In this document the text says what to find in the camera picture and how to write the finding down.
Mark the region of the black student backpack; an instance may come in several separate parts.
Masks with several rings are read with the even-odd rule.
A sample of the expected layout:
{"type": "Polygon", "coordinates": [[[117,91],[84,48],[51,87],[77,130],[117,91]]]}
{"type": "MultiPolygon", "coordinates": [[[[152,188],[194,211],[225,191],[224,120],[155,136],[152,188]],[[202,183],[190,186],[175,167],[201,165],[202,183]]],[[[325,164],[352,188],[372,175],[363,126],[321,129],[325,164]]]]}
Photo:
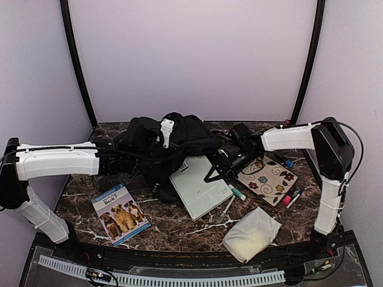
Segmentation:
{"type": "Polygon", "coordinates": [[[114,142],[119,150],[144,157],[138,159],[135,172],[143,176],[154,197],[182,207],[169,177],[186,157],[213,155],[222,147],[222,141],[195,115],[171,112],[163,119],[174,123],[166,148],[162,123],[148,117],[131,119],[127,130],[114,138],[114,142]]]}

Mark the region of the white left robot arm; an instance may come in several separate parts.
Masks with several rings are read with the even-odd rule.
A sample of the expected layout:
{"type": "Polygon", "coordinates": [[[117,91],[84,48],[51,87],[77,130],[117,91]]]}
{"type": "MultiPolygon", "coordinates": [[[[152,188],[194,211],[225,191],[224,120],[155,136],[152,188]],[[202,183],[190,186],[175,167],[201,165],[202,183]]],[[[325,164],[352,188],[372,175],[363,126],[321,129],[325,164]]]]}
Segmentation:
{"type": "Polygon", "coordinates": [[[1,209],[14,210],[41,230],[72,261],[84,256],[74,229],[57,216],[29,185],[48,176],[108,176],[135,173],[152,164],[168,163],[179,150],[166,148],[138,152],[117,149],[113,143],[83,142],[72,145],[33,146],[8,140],[1,158],[1,209]]]}

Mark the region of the pale green hardcover book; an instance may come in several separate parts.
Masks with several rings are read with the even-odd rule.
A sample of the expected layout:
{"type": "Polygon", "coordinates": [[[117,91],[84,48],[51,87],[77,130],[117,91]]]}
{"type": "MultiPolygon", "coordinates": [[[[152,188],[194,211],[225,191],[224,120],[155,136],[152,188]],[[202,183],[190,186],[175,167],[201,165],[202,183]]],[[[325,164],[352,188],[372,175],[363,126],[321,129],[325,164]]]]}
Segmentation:
{"type": "Polygon", "coordinates": [[[233,196],[224,180],[205,182],[204,178],[211,167],[212,164],[206,156],[191,156],[187,157],[181,167],[169,177],[194,221],[233,196]]]}

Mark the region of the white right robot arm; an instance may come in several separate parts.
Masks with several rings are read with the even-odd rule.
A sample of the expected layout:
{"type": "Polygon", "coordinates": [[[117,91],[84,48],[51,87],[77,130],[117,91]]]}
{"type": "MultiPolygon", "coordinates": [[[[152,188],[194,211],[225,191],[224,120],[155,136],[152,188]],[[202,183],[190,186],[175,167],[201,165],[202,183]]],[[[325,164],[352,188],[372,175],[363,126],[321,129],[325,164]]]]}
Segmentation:
{"type": "Polygon", "coordinates": [[[345,191],[356,169],[352,167],[355,149],[343,129],[346,124],[333,117],[314,123],[280,126],[255,134],[244,124],[235,125],[229,138],[239,148],[235,155],[216,153],[204,181],[237,179],[239,173],[266,152],[287,149],[315,151],[320,173],[321,198],[314,233],[329,235],[344,206],[345,191]]]}

